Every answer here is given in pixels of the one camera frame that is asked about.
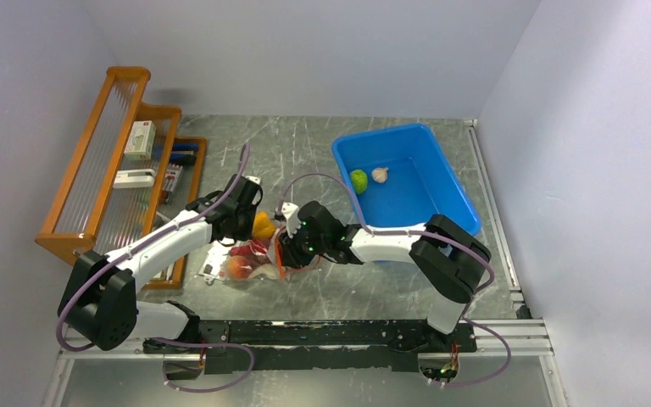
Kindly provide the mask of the yellow fake bell pepper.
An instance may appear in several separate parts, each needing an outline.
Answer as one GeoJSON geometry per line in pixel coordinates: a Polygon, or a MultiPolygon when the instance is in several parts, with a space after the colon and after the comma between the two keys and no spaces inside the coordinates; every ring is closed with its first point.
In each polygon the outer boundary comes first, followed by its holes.
{"type": "Polygon", "coordinates": [[[252,238],[267,241],[276,231],[275,223],[265,212],[258,212],[253,221],[252,238]]]}

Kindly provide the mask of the clear zip top bag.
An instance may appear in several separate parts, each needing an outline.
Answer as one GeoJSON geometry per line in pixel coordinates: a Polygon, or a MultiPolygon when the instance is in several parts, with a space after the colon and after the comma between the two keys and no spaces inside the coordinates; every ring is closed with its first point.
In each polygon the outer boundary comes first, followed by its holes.
{"type": "MultiPolygon", "coordinates": [[[[277,239],[277,232],[280,231],[282,228],[284,228],[284,227],[276,227],[276,231],[275,231],[274,236],[270,240],[267,240],[267,241],[270,242],[270,247],[269,247],[269,251],[268,251],[266,257],[263,257],[263,256],[258,256],[258,257],[256,257],[256,256],[246,256],[247,258],[249,258],[253,262],[253,268],[256,268],[259,265],[263,265],[263,264],[273,264],[273,265],[277,266],[277,242],[276,242],[276,239],[277,239]]],[[[243,242],[234,243],[229,248],[231,248],[231,247],[233,247],[235,245],[238,245],[240,243],[243,243],[243,242]]],[[[313,269],[317,268],[320,265],[320,262],[321,262],[321,258],[316,258],[315,262],[311,266],[309,266],[307,268],[304,268],[304,269],[301,269],[301,270],[286,270],[285,272],[283,272],[277,266],[279,271],[280,271],[280,275],[281,275],[281,277],[278,280],[283,280],[283,279],[290,278],[293,274],[296,274],[296,273],[299,273],[299,272],[302,272],[302,271],[313,270],[313,269]]],[[[245,280],[233,280],[233,281],[241,282],[241,281],[246,281],[246,280],[248,280],[248,279],[245,279],[245,280]]]]}

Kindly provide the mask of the green fake fruit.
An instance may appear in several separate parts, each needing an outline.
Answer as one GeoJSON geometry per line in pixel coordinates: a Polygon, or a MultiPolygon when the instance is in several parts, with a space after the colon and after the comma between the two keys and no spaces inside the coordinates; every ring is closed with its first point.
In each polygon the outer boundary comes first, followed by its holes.
{"type": "Polygon", "coordinates": [[[356,194],[362,194],[366,191],[369,177],[363,170],[353,170],[348,176],[356,194]]]}

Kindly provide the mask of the fake garlic bulb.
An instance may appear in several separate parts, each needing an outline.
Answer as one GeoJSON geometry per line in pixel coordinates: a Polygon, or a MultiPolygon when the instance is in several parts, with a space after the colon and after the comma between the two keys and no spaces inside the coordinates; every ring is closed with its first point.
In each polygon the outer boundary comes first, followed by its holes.
{"type": "Polygon", "coordinates": [[[387,181],[388,168],[387,167],[374,168],[370,174],[373,181],[382,184],[387,181]]]}

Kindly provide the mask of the blue plastic bin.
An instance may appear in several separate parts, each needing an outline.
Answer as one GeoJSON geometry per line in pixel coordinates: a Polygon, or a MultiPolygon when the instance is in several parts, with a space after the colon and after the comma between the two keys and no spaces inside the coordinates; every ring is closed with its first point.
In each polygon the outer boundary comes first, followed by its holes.
{"type": "Polygon", "coordinates": [[[358,194],[367,225],[404,227],[446,215],[472,236],[481,231],[481,218],[443,150],[426,125],[407,124],[338,137],[331,151],[343,180],[363,170],[369,177],[358,194]],[[374,168],[387,167],[385,183],[371,178],[374,168]]]}

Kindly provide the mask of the red fake chili pepper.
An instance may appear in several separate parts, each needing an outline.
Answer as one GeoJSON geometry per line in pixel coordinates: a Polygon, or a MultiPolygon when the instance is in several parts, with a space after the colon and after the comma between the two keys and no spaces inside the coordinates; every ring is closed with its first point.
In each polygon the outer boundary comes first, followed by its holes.
{"type": "Polygon", "coordinates": [[[269,251],[270,242],[262,239],[252,239],[230,248],[228,254],[234,256],[263,256],[266,257],[269,251]]]}

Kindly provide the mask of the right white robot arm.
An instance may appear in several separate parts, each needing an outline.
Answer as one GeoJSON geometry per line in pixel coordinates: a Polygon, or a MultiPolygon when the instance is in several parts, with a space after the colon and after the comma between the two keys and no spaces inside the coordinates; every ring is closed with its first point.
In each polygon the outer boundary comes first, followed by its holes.
{"type": "Polygon", "coordinates": [[[491,253],[447,216],[405,227],[344,224],[325,206],[283,203],[275,212],[283,232],[275,256],[285,268],[301,269],[320,257],[333,264],[396,262],[416,266],[436,289],[423,330],[426,345],[443,351],[456,338],[455,327],[489,273],[491,253]]]}

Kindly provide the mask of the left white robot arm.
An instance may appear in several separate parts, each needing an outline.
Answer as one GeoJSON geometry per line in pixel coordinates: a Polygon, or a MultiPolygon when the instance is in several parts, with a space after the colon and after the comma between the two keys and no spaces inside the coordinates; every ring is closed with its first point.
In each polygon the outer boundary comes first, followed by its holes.
{"type": "Polygon", "coordinates": [[[233,175],[225,191],[188,203],[172,220],[145,237],[107,254],[93,250],[74,263],[58,307],[57,338],[69,326],[89,347],[109,351],[132,337],[164,342],[187,353],[202,341],[200,317],[175,301],[152,304],[137,294],[158,274],[191,251],[210,243],[251,237],[263,197],[259,179],[233,175]]]}

